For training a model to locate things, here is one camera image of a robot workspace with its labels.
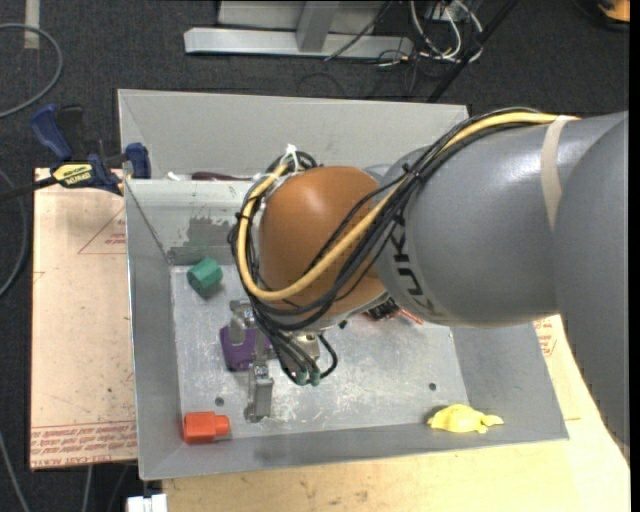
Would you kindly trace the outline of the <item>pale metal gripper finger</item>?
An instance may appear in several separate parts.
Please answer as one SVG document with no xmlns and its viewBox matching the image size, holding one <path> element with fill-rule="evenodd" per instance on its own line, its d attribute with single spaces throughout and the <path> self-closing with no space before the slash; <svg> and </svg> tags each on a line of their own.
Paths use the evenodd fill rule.
<svg viewBox="0 0 640 512">
<path fill-rule="evenodd" d="M 249 371 L 248 398 L 245 418 L 251 423 L 260 422 L 271 414 L 274 379 L 266 363 L 256 363 Z"/>
<path fill-rule="evenodd" d="M 230 310 L 229 339 L 233 346 L 240 346 L 256 334 L 253 309 L 248 300 L 233 300 Z"/>
</svg>

